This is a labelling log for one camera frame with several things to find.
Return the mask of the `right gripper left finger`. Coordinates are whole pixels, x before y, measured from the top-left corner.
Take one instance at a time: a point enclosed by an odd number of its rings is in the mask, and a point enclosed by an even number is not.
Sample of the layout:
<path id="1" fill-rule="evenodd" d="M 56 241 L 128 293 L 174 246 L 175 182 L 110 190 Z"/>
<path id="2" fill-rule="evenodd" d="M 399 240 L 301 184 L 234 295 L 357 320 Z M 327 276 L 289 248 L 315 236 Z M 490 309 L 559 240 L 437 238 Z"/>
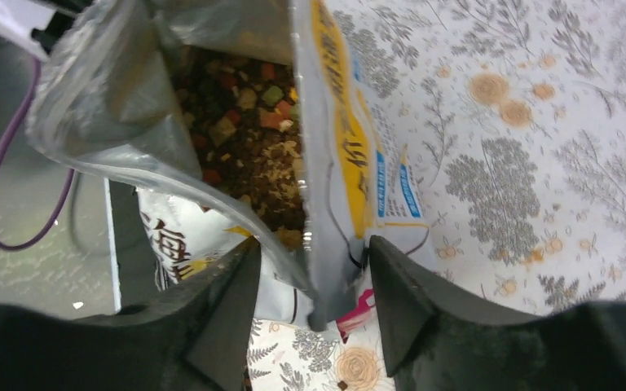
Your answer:
<path id="1" fill-rule="evenodd" d="M 113 315 L 0 305 L 0 390 L 242 390 L 260 266 L 247 239 Z"/>

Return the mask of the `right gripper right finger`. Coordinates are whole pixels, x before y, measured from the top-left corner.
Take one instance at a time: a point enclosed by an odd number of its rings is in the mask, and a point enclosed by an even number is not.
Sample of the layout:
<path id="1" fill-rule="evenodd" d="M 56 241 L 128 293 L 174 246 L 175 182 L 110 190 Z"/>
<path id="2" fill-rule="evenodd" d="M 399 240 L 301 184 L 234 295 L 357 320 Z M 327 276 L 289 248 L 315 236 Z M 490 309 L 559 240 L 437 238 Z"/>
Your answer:
<path id="1" fill-rule="evenodd" d="M 374 235 L 386 373 L 399 390 L 626 390 L 626 301 L 544 317 L 483 299 Z"/>

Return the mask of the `cat food bag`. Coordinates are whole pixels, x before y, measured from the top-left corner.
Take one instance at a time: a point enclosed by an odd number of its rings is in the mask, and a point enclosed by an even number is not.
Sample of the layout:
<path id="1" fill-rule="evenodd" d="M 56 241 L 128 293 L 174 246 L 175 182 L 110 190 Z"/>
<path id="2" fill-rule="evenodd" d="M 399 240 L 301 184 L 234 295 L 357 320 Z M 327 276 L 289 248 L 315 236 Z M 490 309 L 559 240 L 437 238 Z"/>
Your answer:
<path id="1" fill-rule="evenodd" d="M 170 80 L 187 72 L 195 49 L 293 66 L 302 150 L 288 193 L 304 212 L 294 250 L 253 204 L 208 184 L 206 165 L 189 151 Z M 55 44 L 26 135 L 54 161 L 136 187 L 142 208 L 189 226 L 200 255 L 227 251 L 237 229 L 248 231 L 263 247 L 269 280 L 303 295 L 307 326 L 322 332 L 369 286 L 373 235 L 434 264 L 403 142 L 380 129 L 382 116 L 321 1 L 95 1 Z"/>

